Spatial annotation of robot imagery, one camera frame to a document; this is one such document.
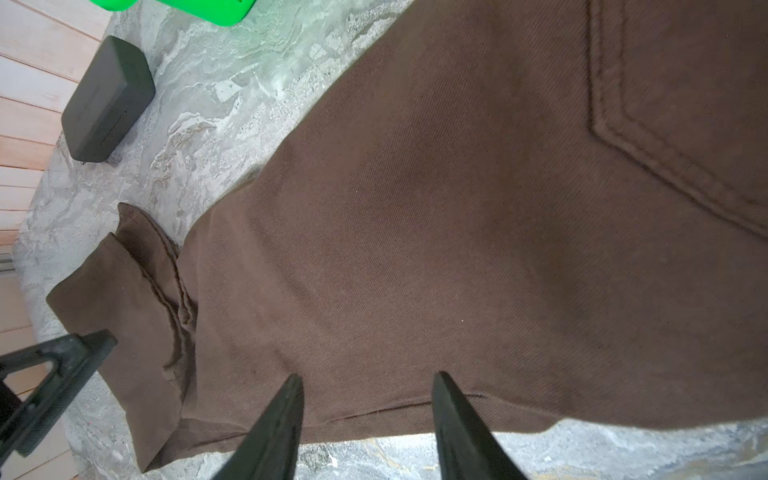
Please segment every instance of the brown fabric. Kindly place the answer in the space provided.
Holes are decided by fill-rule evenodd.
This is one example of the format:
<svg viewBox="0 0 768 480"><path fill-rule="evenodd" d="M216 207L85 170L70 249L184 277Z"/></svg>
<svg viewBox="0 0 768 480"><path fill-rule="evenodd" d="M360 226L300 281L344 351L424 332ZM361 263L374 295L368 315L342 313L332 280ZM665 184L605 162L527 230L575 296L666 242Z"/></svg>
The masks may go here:
<svg viewBox="0 0 768 480"><path fill-rule="evenodd" d="M760 2L416 0L177 259L122 206L124 267L109 237L48 301L117 333L142 468L291 372L304 442L430 430L441 369L496 430L766 415L766 38Z"/></svg>

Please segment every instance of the dark gray rectangular object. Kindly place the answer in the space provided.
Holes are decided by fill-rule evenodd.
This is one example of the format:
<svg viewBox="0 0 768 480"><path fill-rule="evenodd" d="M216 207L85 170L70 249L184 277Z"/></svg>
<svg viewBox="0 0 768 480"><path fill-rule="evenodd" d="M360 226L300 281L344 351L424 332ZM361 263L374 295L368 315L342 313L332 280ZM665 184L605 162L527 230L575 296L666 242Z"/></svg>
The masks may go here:
<svg viewBox="0 0 768 480"><path fill-rule="evenodd" d="M61 114L69 154L81 162L107 160L153 97L144 54L108 35Z"/></svg>

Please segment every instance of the green object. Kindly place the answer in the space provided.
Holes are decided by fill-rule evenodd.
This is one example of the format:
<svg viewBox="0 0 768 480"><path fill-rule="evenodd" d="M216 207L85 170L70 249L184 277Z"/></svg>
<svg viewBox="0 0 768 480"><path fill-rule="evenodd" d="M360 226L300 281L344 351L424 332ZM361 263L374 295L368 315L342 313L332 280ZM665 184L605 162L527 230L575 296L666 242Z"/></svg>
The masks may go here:
<svg viewBox="0 0 768 480"><path fill-rule="evenodd" d="M229 27L243 19L256 0L160 0L166 5L191 13L216 25ZM125 10L136 0L91 0L96 5L115 12Z"/></svg>

